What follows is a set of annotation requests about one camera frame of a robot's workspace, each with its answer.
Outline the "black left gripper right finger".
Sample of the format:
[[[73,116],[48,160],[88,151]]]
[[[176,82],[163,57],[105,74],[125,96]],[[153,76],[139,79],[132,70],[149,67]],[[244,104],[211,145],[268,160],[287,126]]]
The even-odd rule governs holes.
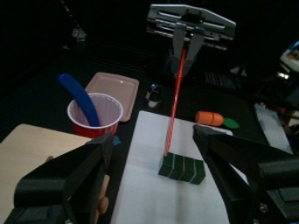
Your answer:
[[[192,139],[230,224],[299,224],[299,157],[200,125]]]

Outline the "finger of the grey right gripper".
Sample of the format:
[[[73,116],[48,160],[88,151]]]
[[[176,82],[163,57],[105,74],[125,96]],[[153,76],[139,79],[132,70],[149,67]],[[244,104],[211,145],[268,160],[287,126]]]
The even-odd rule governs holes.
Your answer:
[[[183,24],[177,24],[173,28],[173,33],[172,33],[172,52],[171,52],[171,56],[169,56],[171,72],[173,74],[179,73],[185,33],[187,33],[185,26]]]
[[[187,75],[191,71],[192,65],[196,60],[197,53],[201,49],[204,42],[204,33],[201,29],[196,29],[191,35],[191,43],[188,45],[187,56],[183,66],[183,75]]]

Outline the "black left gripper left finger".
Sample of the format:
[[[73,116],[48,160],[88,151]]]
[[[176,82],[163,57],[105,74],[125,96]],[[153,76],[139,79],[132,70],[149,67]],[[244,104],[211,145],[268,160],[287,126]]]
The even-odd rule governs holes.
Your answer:
[[[16,185],[4,224],[97,224],[108,208],[112,149],[105,134],[32,170]]]

